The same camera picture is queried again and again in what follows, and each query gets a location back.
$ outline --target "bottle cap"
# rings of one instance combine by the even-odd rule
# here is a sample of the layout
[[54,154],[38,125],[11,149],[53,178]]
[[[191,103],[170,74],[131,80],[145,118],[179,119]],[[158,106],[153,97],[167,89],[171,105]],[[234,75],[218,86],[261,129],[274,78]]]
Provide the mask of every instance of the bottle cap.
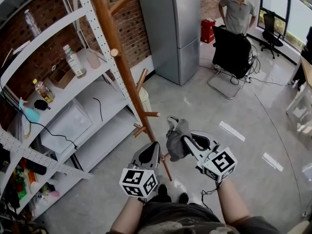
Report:
[[65,45],[65,46],[63,47],[63,50],[65,50],[65,51],[67,51],[67,50],[69,50],[69,49],[70,49],[69,45]]

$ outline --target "wooden table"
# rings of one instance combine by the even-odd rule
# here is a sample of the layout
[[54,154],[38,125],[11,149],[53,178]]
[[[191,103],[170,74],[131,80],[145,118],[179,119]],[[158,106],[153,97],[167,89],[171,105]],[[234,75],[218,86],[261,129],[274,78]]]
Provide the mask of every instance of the wooden table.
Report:
[[297,73],[301,64],[303,67],[304,75],[306,77],[306,83],[304,84],[305,88],[303,89],[303,91],[301,91],[300,93],[297,94],[295,99],[288,106],[288,108],[286,110],[287,114],[289,114],[289,112],[294,111],[294,109],[298,105],[299,101],[304,97],[304,95],[308,92],[309,89],[312,89],[312,65],[306,59],[304,59],[302,56],[300,56],[300,62],[298,63],[297,68],[296,68],[295,72],[293,73],[293,75],[289,81],[289,84],[293,80],[293,78],[294,78],[295,74]]

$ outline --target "refrigerator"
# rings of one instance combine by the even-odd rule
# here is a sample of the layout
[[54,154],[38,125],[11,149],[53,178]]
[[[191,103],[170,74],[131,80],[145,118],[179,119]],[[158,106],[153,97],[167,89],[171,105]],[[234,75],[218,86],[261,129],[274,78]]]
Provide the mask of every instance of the refrigerator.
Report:
[[178,84],[198,70],[200,0],[140,0],[156,74]]

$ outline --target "concrete floor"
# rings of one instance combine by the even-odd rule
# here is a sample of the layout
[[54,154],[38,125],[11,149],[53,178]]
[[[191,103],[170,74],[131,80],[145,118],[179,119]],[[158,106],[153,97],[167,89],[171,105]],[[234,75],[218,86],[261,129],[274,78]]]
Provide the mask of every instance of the concrete floor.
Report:
[[[261,70],[251,76],[287,84],[294,65],[283,57],[273,60],[269,52],[260,52],[259,45],[254,44],[259,51]],[[203,44],[201,57],[206,59],[200,60],[201,65],[211,67],[213,55],[212,45]],[[312,133],[307,133],[311,105],[301,105],[295,111],[297,116],[289,117],[285,111],[297,90],[256,80],[246,84],[234,100],[227,101],[207,85],[208,78],[214,73],[200,67],[183,87],[157,75],[144,83],[153,111],[161,113],[160,118],[150,118],[154,134],[164,154],[167,153],[168,115],[187,119],[191,130],[213,134],[238,160],[231,179],[251,213],[264,216],[285,233],[301,220],[312,196],[311,183],[302,173],[302,167],[312,162]],[[237,86],[229,85],[229,77],[218,79],[216,83],[224,92],[237,89]],[[245,140],[221,128],[222,121]],[[92,179],[82,180],[54,204],[40,218],[50,234],[102,234],[108,231],[127,199],[118,184],[121,171],[127,167],[133,153],[146,143],[148,138],[143,134],[137,139],[128,136],[92,170]],[[264,153],[276,160],[283,170],[266,162]],[[164,180],[167,180],[174,199],[181,191],[187,191],[191,201],[199,203],[201,190],[215,188],[212,180],[195,169],[195,160],[191,156],[177,163],[168,160],[168,165],[174,181],[168,183],[166,177]],[[205,196],[205,203],[222,219],[216,193]]]

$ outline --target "left forearm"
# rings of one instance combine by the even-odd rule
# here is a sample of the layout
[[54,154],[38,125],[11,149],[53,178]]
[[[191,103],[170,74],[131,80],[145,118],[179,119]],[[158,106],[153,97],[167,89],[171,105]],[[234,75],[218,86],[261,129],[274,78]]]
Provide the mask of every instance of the left forearm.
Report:
[[133,234],[139,224],[143,203],[137,198],[129,197],[121,213],[111,227],[112,232]]
[[250,24],[249,24],[249,27],[251,28],[255,22],[255,18],[256,17],[252,17],[252,19],[250,20]]

